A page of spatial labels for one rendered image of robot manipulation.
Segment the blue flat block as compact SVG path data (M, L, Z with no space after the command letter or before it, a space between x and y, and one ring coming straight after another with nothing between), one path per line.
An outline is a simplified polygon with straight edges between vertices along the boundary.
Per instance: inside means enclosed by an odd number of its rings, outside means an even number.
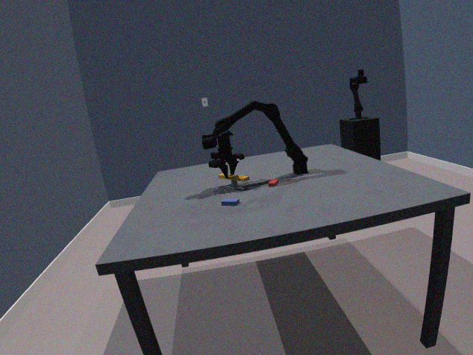
M239 203L239 199L224 199L222 205L236 206Z

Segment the yellow bar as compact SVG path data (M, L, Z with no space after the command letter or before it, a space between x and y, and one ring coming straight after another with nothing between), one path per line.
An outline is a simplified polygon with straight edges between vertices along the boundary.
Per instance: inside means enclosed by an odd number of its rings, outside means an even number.
M221 179L227 179L227 180L237 180L237 181L242 181L242 182L246 182L247 180L250 180L250 179L249 179L249 176L230 175L230 174L228 174L228 178L226 178L226 177L224 176L224 174L220 174L220 175L219 175L219 178L221 178Z

